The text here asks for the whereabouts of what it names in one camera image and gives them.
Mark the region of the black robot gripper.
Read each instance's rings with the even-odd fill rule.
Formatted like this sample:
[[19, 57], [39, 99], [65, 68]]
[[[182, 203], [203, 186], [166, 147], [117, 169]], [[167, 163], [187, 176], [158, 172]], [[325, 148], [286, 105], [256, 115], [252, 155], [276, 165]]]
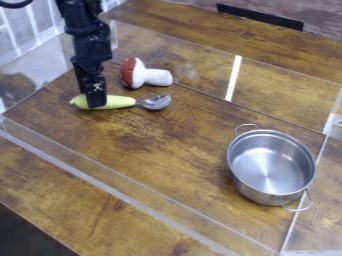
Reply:
[[72, 36], [73, 71], [79, 90], [85, 94], [89, 108], [107, 104], [107, 84], [99, 72], [101, 64], [112, 58], [111, 28], [99, 18], [101, 0], [55, 0], [65, 33]]

